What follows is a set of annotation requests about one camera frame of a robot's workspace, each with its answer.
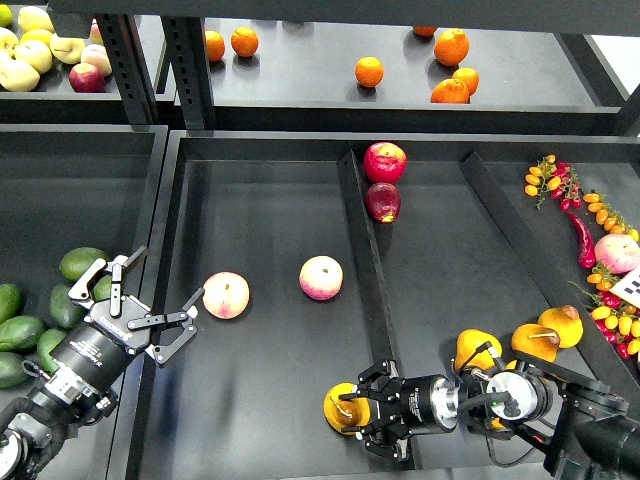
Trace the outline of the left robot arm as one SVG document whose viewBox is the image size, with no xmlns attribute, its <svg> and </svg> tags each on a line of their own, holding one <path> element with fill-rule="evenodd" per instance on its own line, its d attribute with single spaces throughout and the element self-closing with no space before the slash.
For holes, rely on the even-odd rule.
<svg viewBox="0 0 640 480">
<path fill-rule="evenodd" d="M 133 360 L 149 355 L 164 365 L 196 335 L 198 288 L 175 313 L 155 314 L 124 291 L 127 273 L 146 257 L 98 258 L 72 285 L 70 301 L 86 313 L 51 352 L 56 370 L 27 367 L 36 386 L 1 412 L 1 476 L 34 479 L 79 428 L 109 416 L 118 404 L 113 389 Z"/>
</svg>

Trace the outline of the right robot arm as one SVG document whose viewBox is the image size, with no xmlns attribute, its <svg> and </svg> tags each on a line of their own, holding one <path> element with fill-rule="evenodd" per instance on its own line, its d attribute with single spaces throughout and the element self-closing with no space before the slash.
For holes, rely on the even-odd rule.
<svg viewBox="0 0 640 480">
<path fill-rule="evenodd" d="M 523 440 L 554 479 L 638 478 L 639 423 L 628 409 L 598 380 L 524 352 L 506 364 L 489 344 L 451 376 L 402 378 L 382 360 L 324 400 L 332 428 L 380 457 L 404 462 L 410 439 L 466 428 L 487 442 Z"/>
</svg>

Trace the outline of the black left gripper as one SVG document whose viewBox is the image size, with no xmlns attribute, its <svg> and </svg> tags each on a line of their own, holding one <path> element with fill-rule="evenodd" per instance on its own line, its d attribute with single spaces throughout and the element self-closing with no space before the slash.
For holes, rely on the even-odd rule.
<svg viewBox="0 0 640 480">
<path fill-rule="evenodd" d="M 70 300 L 85 308 L 86 315 L 51 352 L 59 366 L 55 374 L 64 383 L 104 393 L 137 356 L 147 354 L 163 366 L 195 337 L 196 303 L 204 295 L 203 287 L 179 311 L 164 314 L 152 313 L 138 298 L 124 292 L 126 274 L 147 254 L 142 245 L 128 257 L 96 259 L 71 287 Z M 112 277 L 113 298 L 95 302 L 93 287 L 105 275 Z"/>
</svg>

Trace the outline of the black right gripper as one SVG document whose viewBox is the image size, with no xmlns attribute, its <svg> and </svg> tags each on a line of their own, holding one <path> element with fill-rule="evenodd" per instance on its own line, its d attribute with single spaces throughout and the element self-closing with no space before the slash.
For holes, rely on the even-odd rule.
<svg viewBox="0 0 640 480">
<path fill-rule="evenodd" d="M 453 432 L 458 425 L 458 388 L 441 374 L 402 378 L 396 362 L 382 360 L 358 375 L 358 383 L 338 385 L 343 401 L 369 399 L 376 418 L 366 425 L 343 426 L 364 448 L 383 458 L 407 460 L 415 436 Z"/>
</svg>

